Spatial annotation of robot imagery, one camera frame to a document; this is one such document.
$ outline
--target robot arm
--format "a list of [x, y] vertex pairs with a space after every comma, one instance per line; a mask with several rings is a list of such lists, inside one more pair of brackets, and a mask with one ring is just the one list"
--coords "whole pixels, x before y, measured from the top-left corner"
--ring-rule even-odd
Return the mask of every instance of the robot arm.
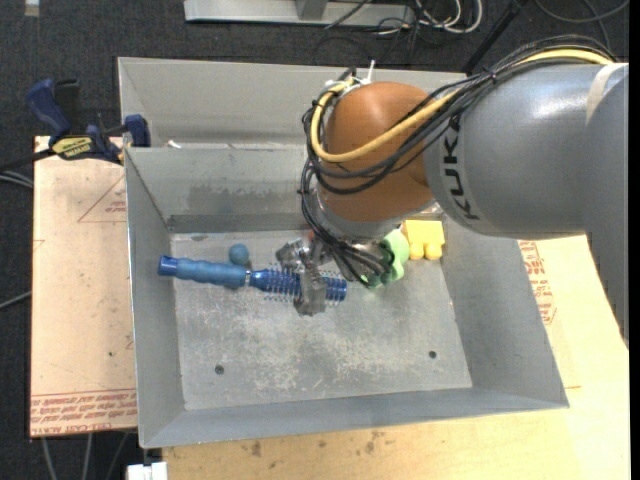
[[431, 95], [344, 77], [304, 118], [312, 246], [366, 284], [384, 273], [382, 237], [434, 200], [483, 234], [586, 233], [628, 342], [628, 79], [628, 65], [576, 37]]

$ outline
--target blue ball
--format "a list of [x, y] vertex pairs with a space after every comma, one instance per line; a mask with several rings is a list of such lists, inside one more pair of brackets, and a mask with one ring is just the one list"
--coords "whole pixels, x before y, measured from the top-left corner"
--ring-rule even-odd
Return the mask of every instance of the blue ball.
[[244, 244], [235, 244], [229, 248], [229, 261], [234, 265], [249, 263], [249, 249]]

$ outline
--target black carpet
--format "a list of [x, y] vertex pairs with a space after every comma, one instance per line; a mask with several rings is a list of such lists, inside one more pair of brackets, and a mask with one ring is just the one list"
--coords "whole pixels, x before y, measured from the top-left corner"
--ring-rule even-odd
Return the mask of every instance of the black carpet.
[[[404, 2], [406, 0], [378, 0]], [[186, 24], [184, 0], [41, 0], [38, 18], [24, 15], [24, 0], [0, 0], [0, 164], [31, 152], [31, 137], [47, 134], [25, 104], [28, 89], [44, 78], [77, 78], [82, 84], [79, 120], [84, 128], [100, 112], [107, 126], [119, 122], [116, 59], [119, 56], [233, 60], [238, 62], [367, 66], [459, 71], [510, 0], [483, 0], [475, 32], [452, 38], [425, 32], [415, 42], [380, 39], [348, 27], [269, 24]], [[586, 17], [580, 0], [543, 0], [568, 16]], [[598, 12], [624, 0], [590, 0]], [[629, 7], [604, 20], [612, 51], [629, 56]], [[482, 59], [489, 65], [534, 39], [582, 33], [604, 40], [598, 23], [554, 20], [530, 2]], [[31, 175], [31, 167], [19, 169]], [[0, 181], [0, 304], [30, 289], [32, 194]], [[41, 443], [27, 434], [30, 303], [0, 310], [0, 478], [45, 479]], [[90, 479], [102, 479], [122, 434], [96, 434]], [[80, 478], [86, 436], [51, 439], [58, 478]], [[127, 439], [112, 478], [143, 460], [135, 436]]]

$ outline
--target metal stand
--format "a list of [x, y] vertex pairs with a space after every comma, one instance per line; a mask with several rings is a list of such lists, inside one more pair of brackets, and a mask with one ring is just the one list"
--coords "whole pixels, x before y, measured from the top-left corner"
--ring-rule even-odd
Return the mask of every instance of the metal stand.
[[[186, 0], [187, 22], [226, 21], [328, 25], [351, 11], [360, 0]], [[376, 26], [385, 18], [406, 19], [406, 7], [365, 4], [343, 25]]]

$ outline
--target cardboard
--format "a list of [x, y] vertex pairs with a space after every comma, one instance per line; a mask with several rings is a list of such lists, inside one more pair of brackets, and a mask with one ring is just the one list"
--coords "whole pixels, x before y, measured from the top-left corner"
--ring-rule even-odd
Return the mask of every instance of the cardboard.
[[124, 170], [53, 157], [34, 182], [29, 433], [133, 428]]

